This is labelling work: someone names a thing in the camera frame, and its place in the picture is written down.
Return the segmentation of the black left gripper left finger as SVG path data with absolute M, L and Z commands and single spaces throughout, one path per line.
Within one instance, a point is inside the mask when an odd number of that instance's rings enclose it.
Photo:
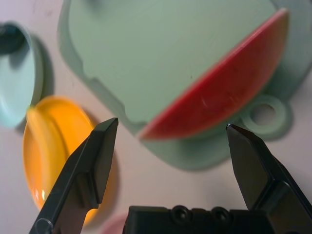
M 70 155 L 30 233 L 81 233 L 87 213 L 103 201 L 117 127 L 117 118 L 98 124 Z

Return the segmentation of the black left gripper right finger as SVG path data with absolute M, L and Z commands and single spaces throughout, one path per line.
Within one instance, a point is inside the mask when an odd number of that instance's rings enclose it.
M 247 208 L 264 214 L 276 234 L 310 234 L 312 205 L 285 166 L 254 133 L 233 124 L 226 132 Z

